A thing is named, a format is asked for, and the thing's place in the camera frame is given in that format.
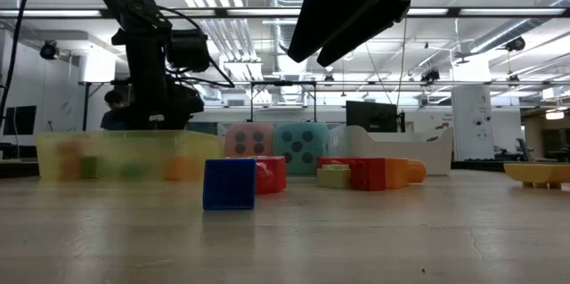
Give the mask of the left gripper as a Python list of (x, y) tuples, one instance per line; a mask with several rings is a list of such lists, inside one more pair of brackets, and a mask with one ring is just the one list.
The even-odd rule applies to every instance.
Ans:
[(165, 68), (134, 69), (129, 82), (134, 101), (126, 107), (126, 122), (134, 130), (182, 130), (204, 111), (200, 94), (179, 85)]

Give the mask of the yellow translucent plastic bin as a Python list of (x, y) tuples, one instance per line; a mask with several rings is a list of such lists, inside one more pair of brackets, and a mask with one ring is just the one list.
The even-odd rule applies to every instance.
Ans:
[[(101, 158), (98, 179), (62, 180), (59, 177), (58, 144), (80, 142), (84, 156)], [(45, 133), (37, 136), (39, 176), (44, 181), (76, 180), (158, 182), (164, 178), (165, 161), (174, 156), (187, 156), (205, 162), (223, 156), (220, 139), (212, 134), (193, 131), (90, 131)], [(144, 169), (140, 179), (123, 179), (118, 170), (125, 163), (137, 163)]]

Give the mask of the clear plastic bin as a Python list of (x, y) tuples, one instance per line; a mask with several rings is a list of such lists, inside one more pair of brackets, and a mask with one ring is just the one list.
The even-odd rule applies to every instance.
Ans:
[[(278, 125), (278, 124), (270, 124), (270, 123), (256, 123), (256, 124), (269, 124), (269, 125), (273, 125), (273, 126), (274, 126), (274, 131), (275, 131), (275, 127)], [(233, 125), (233, 124), (219, 124), (218, 127), (217, 127), (217, 129), (218, 129), (218, 135), (222, 138), (223, 146), (224, 146), (224, 137), (225, 137), (225, 134), (226, 134), (226, 132), (227, 132), (227, 130), (228, 130), (228, 128), (229, 128), (230, 125)]]

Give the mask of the olive green block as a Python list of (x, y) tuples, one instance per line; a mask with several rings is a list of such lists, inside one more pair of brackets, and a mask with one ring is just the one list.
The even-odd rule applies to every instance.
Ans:
[(80, 175), (81, 179), (98, 179), (99, 178), (99, 165), (101, 158), (98, 156), (84, 156), (80, 161)]

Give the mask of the orange foam die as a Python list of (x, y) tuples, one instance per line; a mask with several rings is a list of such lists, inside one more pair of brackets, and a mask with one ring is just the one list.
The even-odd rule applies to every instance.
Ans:
[(226, 157), (272, 156), (274, 126), (241, 123), (230, 125), (224, 137)]

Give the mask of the teal foam die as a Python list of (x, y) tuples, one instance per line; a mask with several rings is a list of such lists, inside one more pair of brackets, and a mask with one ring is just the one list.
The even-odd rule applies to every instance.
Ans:
[(273, 154), (283, 156), (288, 176), (316, 175), (317, 158), (329, 153), (329, 128), (323, 123), (285, 123), (275, 127)]

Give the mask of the small red block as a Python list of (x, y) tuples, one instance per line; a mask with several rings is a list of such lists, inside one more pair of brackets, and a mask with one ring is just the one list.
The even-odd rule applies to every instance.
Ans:
[(350, 165), (351, 188), (358, 191), (384, 191), (386, 160), (384, 158), (356, 158)]

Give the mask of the person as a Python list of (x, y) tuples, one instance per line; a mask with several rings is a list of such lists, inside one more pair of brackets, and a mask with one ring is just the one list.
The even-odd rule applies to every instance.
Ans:
[(107, 92), (104, 101), (109, 110), (104, 113), (100, 128), (107, 131), (130, 130), (130, 125), (121, 117), (121, 110), (127, 106), (122, 94), (116, 90)]

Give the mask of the large black monitor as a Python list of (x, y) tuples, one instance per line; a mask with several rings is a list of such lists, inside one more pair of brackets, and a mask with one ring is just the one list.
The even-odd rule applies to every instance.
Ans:
[(346, 124), (369, 133), (397, 133), (398, 118), (394, 104), (346, 101)]

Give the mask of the blue single-stud block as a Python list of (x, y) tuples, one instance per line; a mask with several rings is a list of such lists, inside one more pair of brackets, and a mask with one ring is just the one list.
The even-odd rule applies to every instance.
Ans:
[(257, 163), (253, 158), (208, 159), (205, 162), (202, 208), (250, 210), (256, 203)]

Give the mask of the small black monitor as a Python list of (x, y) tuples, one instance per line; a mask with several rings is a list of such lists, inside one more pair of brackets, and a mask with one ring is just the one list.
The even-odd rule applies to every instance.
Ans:
[(4, 119), (4, 135), (32, 135), (36, 121), (36, 106), (9, 107)]

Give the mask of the white plastic bin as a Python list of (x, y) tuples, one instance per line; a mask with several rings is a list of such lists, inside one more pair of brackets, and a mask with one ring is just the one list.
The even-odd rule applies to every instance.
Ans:
[(360, 126), (338, 126), (329, 132), (333, 157), (407, 158), (423, 162), (427, 175), (451, 171), (453, 128), (427, 133), (369, 133)]

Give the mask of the small light green block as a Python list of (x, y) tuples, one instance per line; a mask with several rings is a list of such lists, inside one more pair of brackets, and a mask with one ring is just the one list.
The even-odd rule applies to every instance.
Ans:
[(317, 169), (317, 185), (331, 189), (350, 188), (351, 169), (349, 165), (328, 164)]

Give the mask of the flat yellow toy block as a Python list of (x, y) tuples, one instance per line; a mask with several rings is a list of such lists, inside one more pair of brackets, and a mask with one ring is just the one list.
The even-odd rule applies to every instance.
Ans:
[(528, 188), (561, 189), (570, 183), (570, 164), (517, 162), (503, 168), (508, 177)]

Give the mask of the black rail with light strips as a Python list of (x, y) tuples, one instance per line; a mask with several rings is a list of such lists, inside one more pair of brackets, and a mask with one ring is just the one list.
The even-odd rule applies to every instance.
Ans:
[[(196, 19), (293, 19), (300, 14), (301, 9), (294, 8), (181, 8), (178, 12)], [(23, 16), (28, 19), (113, 19), (105, 9), (32, 9), (25, 11)], [(451, 7), (451, 8), (411, 8), (407, 18), (570, 18), (570, 7)]]

